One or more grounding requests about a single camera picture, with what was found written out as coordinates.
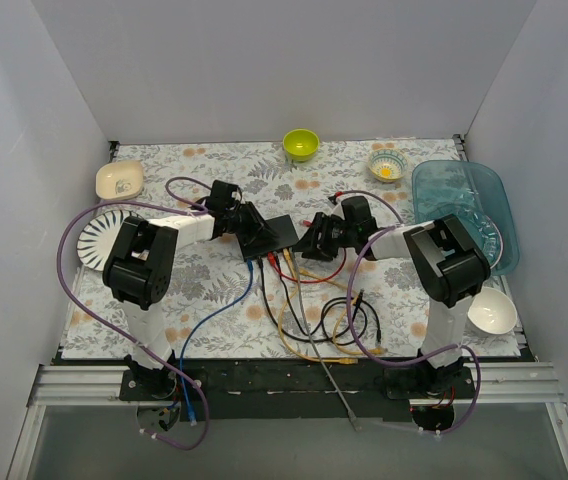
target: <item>white scalloped plate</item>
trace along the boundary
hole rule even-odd
[[[131,215],[139,217],[130,210],[109,210],[88,222],[77,240],[77,254],[81,262],[88,268],[103,271],[122,223]]]

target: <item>cream square dish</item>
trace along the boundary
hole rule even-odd
[[[126,200],[144,188],[144,169],[137,160],[104,165],[95,176],[95,193],[103,200]]]

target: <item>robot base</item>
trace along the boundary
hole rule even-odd
[[[455,387],[455,398],[469,399],[475,394],[473,377],[468,367],[462,367],[446,384],[440,385],[425,382],[419,368],[387,368],[383,378],[386,396],[391,400],[432,398],[447,392],[451,387]]]

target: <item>yellow-green bowl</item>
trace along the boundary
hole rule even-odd
[[[284,151],[295,162],[306,162],[313,158],[320,146],[320,139],[310,130],[298,128],[284,135]]]

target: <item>floral tablecloth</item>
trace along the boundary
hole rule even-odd
[[[366,161],[373,149],[394,147],[409,159],[409,172],[400,182],[383,184],[367,171]],[[164,206],[175,201],[164,190],[172,176],[192,176],[206,183],[214,179],[240,185],[244,199],[255,203],[265,218],[289,214],[301,237],[303,220],[311,220],[317,211],[330,212],[327,196],[336,191],[362,189],[374,192],[397,207],[406,223],[413,221],[411,171],[426,160],[458,159],[452,140],[377,140],[324,142],[315,159],[291,165],[285,160],[280,143],[224,143],[198,145],[131,145],[122,146],[116,161],[141,160],[144,166],[144,191],[137,198]],[[191,184],[174,184],[176,193],[191,199],[206,192]],[[394,223],[394,217],[382,205],[371,200],[378,225]],[[139,209],[146,218],[159,218],[161,212]],[[346,268],[336,277],[345,284],[352,271],[354,252],[349,253]],[[335,270],[339,258],[330,264],[300,260],[300,265],[318,275]],[[109,321],[126,329],[123,312],[110,290],[102,284],[101,275],[83,268],[76,282],[79,298]],[[282,308],[284,290],[268,262],[265,266],[266,291],[277,315]],[[175,256],[170,289],[162,301],[166,316],[166,335],[179,352],[182,342],[199,320],[231,302],[245,290],[249,281],[247,265],[242,261],[234,236],[225,235],[210,242],[178,251]],[[189,358],[274,358],[290,357],[267,317],[260,292],[259,270],[249,295],[221,315],[201,327],[189,343]],[[356,278],[356,288],[366,291],[365,298],[377,310],[382,329],[382,346],[389,356],[412,356],[421,345],[428,320],[428,297],[420,286],[410,260],[393,259],[364,262]],[[309,285],[303,288],[306,316],[316,324],[324,303],[343,296],[336,286]],[[297,299],[293,299],[297,309]],[[329,332],[341,314],[335,308],[326,323]],[[291,333],[299,330],[290,313],[284,316],[284,326]],[[375,344],[375,328],[369,326],[364,343]],[[478,338],[467,332],[465,342],[480,355],[519,356],[513,333]],[[292,342],[303,353],[311,354],[310,346]],[[321,344],[327,356],[342,355],[332,345]],[[122,358],[131,352],[130,342],[102,327],[79,310],[69,314],[62,357],[65,359]]]

